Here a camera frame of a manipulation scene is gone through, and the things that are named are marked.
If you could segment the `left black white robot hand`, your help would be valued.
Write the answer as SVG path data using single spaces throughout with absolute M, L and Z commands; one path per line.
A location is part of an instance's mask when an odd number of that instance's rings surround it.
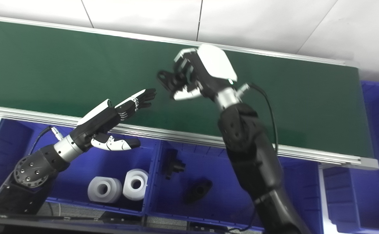
M 140 109 L 149 108 L 155 96 L 156 90 L 149 88 L 142 89 L 115 106 L 110 99 L 103 101 L 78 121 L 69 133 L 69 142 L 82 152 L 87 152 L 91 147 L 109 151 L 139 148 L 139 139 L 115 139 L 108 132 Z

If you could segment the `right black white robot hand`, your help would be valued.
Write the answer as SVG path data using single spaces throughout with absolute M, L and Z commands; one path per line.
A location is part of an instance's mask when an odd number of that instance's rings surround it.
M 217 46 L 202 44 L 182 49 L 173 61 L 173 74 L 183 81 L 172 89 L 173 100 L 203 96 L 214 101 L 219 92 L 237 82 L 227 54 Z

